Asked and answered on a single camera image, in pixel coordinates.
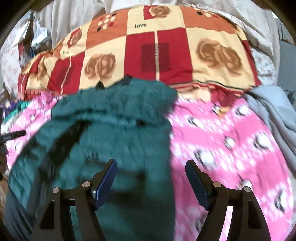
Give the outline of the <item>dark green puffer jacket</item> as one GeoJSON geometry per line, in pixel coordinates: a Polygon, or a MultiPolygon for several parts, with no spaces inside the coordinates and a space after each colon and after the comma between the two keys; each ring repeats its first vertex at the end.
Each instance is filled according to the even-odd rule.
{"type": "Polygon", "coordinates": [[[11,236],[29,240],[54,187],[75,188],[114,159],[118,173],[96,212],[106,239],[173,240],[167,114],[177,97],[162,82],[129,78],[57,102],[11,169],[4,211],[11,236]]]}

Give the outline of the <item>green purple cloth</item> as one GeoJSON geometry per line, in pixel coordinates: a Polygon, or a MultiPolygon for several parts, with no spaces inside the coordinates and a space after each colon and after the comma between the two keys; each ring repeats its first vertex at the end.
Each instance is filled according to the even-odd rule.
{"type": "Polygon", "coordinates": [[[10,118],[17,113],[25,109],[29,105],[30,101],[8,101],[5,100],[1,103],[3,109],[3,123],[7,122],[10,118]]]}

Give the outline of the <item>pink penguin print quilt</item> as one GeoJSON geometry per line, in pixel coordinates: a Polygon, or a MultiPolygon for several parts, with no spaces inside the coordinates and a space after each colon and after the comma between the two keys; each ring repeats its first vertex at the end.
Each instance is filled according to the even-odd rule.
{"type": "Polygon", "coordinates": [[[292,187],[283,154],[268,127],[239,99],[224,117],[213,103],[174,102],[171,124],[171,180],[175,201],[173,240],[195,240],[207,215],[185,174],[195,161],[201,171],[228,188],[248,186],[266,219],[272,240],[285,240],[292,222],[292,187]]]}

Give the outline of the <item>grey fleece garment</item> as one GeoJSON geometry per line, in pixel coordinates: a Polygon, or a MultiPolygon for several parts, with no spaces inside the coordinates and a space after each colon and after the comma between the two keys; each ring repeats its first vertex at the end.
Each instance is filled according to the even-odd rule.
{"type": "Polygon", "coordinates": [[[243,98],[269,128],[289,168],[295,171],[295,110],[283,89],[260,85],[243,98]]]}

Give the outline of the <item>beige curtain fabric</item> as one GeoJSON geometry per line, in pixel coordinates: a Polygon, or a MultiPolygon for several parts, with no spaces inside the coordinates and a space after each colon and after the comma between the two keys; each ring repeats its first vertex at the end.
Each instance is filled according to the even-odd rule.
{"type": "Polygon", "coordinates": [[[213,11],[239,25],[253,46],[280,66],[280,43],[276,21],[261,1],[53,1],[38,11],[40,24],[52,34],[52,46],[75,28],[97,16],[141,5],[192,6],[213,11]]]}

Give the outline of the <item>grey metal cabinet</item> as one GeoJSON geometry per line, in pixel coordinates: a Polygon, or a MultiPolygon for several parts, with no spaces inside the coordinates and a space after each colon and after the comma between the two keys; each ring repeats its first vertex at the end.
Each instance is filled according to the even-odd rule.
{"type": "Polygon", "coordinates": [[[295,91],[296,47],[280,41],[280,69],[277,84],[283,90],[295,91]]]}

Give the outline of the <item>red orange rose blanket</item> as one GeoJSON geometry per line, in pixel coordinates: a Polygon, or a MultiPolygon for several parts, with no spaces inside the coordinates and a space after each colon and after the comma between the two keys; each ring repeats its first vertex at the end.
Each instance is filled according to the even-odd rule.
{"type": "Polygon", "coordinates": [[[37,54],[20,73],[18,92],[25,99],[42,91],[67,95],[99,82],[110,87],[126,75],[180,91],[241,95],[260,85],[236,24],[188,6],[139,6],[96,17],[37,54]]]}

